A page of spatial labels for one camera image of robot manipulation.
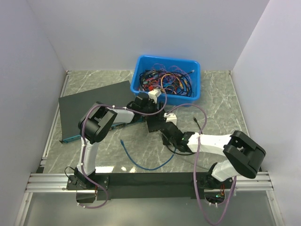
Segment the small black network switch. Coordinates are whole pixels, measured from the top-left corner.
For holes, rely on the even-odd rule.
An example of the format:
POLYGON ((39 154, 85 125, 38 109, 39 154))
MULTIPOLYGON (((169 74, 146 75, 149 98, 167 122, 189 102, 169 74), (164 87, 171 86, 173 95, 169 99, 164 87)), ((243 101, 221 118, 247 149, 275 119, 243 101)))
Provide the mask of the small black network switch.
POLYGON ((161 129, 161 126, 166 122, 166 118, 160 115, 146 116, 148 131, 156 132, 161 129))

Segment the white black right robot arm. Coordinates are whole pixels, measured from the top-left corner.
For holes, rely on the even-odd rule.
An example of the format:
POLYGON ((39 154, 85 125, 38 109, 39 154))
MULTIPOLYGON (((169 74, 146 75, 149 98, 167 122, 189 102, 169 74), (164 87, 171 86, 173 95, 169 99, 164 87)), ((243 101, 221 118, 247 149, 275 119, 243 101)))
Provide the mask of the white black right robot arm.
POLYGON ((163 145, 172 145, 182 153, 203 152, 226 157, 226 160, 214 163, 197 182, 205 189, 216 189, 235 176, 256 178, 266 156, 266 151, 240 130, 230 135, 206 135, 181 132, 172 122, 167 122, 160 132, 163 145))

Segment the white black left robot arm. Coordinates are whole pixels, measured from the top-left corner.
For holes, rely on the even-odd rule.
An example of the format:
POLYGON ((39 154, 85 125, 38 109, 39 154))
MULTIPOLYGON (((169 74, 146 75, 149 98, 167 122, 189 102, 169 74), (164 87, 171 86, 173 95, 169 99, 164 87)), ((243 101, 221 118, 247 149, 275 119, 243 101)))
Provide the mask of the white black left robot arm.
POLYGON ((167 101, 161 101, 160 89, 140 92, 126 106, 105 105, 96 102, 78 123, 81 136, 79 162, 68 175, 67 190, 107 190, 109 174, 96 172, 96 156, 99 144, 115 124, 132 124, 141 118, 163 117, 167 101))

